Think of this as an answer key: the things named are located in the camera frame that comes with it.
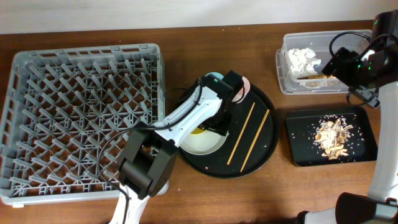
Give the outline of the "white paper napkin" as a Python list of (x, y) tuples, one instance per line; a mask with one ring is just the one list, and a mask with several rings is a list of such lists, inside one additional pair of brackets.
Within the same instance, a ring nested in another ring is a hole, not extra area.
[(315, 66), (320, 65), (322, 60), (317, 58), (312, 49), (291, 49), (287, 51), (285, 56), (292, 78), (298, 79), (318, 75)]

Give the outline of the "yellow plastic bowl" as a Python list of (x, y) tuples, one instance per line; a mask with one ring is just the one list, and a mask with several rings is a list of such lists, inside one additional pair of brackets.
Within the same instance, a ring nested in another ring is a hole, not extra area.
[(203, 134), (203, 133), (205, 133), (205, 132), (206, 132), (205, 129), (195, 128), (195, 129), (191, 132), (191, 135), (199, 135), (199, 134)]

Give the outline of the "gold snack wrapper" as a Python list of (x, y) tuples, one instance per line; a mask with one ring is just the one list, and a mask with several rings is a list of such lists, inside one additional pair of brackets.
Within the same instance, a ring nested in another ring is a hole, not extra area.
[(311, 80), (311, 79), (328, 79), (328, 78), (336, 78), (333, 75), (328, 76), (328, 75), (310, 75), (306, 77), (299, 77), (297, 78), (298, 80)]

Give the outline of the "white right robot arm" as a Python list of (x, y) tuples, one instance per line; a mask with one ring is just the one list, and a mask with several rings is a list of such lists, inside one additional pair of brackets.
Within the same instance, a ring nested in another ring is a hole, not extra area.
[(342, 81), (350, 93), (373, 89), (381, 104), (376, 168), (368, 194), (342, 193), (335, 207), (302, 211), (296, 223), (397, 223), (397, 11), (378, 14), (367, 40), (361, 54), (343, 47), (331, 50), (322, 72)]

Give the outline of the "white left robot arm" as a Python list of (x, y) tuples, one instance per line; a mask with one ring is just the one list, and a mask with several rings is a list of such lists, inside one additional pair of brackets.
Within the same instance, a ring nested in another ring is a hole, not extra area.
[(148, 200), (167, 191), (182, 145), (209, 154), (226, 141), (233, 106), (250, 90), (234, 71), (208, 73), (179, 99), (179, 106), (152, 125), (137, 123), (125, 132), (127, 143), (117, 161), (120, 192), (111, 223), (139, 223)]

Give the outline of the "food scraps and rice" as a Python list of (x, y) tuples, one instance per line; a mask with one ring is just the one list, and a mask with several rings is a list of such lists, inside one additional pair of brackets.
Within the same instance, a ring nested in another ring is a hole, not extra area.
[(313, 136), (313, 144), (322, 157), (329, 161), (348, 157), (349, 139), (352, 137), (352, 124), (343, 116), (326, 116), (320, 120)]

